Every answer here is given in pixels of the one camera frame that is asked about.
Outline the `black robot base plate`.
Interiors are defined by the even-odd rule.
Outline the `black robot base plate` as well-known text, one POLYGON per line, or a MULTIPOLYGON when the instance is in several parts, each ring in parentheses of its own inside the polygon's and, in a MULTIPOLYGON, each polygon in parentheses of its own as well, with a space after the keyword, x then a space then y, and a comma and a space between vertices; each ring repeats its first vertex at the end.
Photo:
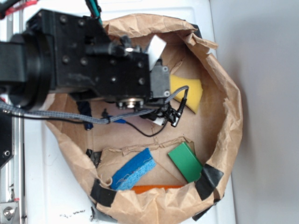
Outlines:
POLYGON ((13 118, 0 109, 0 168, 2 169, 14 156, 13 118))

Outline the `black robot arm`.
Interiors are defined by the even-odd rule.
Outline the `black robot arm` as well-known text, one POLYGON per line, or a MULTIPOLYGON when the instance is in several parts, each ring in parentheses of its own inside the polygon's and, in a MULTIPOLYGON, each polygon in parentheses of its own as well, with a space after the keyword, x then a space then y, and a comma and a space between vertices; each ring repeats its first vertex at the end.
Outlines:
POLYGON ((26 110, 40 108, 50 93, 159 108, 170 94, 170 75, 128 36, 112 41, 96 19, 41 10, 23 33, 0 44, 0 91, 26 110))

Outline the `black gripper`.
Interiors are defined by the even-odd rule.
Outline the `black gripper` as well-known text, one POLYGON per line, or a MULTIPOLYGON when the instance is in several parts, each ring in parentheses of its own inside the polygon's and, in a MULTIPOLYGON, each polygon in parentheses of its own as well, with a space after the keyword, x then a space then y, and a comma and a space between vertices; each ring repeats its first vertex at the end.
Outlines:
POLYGON ((135 99, 143 108, 150 101, 150 71, 166 47, 154 35, 145 54, 128 51, 130 39, 112 41, 90 17, 40 10, 27 21, 26 31, 37 40, 49 66, 51 93, 68 93, 76 101, 102 99, 124 106, 135 99))

